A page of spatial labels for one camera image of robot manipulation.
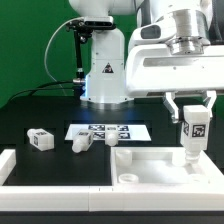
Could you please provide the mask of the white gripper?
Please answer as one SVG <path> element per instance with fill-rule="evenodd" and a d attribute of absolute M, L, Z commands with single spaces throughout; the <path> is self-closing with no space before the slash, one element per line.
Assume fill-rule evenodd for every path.
<path fill-rule="evenodd" d="M 213 116 L 216 91 L 224 91 L 224 45 L 208 46 L 201 55 L 172 55 L 165 44 L 136 46 L 128 55 L 125 75 L 125 89 L 130 97 L 164 94 L 163 104 L 173 123 L 180 122 L 174 92 L 193 95 L 205 91 L 203 102 Z"/>

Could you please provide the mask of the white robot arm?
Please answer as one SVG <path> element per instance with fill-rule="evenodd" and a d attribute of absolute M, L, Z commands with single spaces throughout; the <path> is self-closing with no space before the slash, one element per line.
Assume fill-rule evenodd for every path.
<path fill-rule="evenodd" d="M 212 0 L 68 0 L 76 42 L 92 40 L 81 100 L 104 107 L 161 97 L 180 120 L 177 97 L 224 95 L 224 46 L 213 45 Z"/>

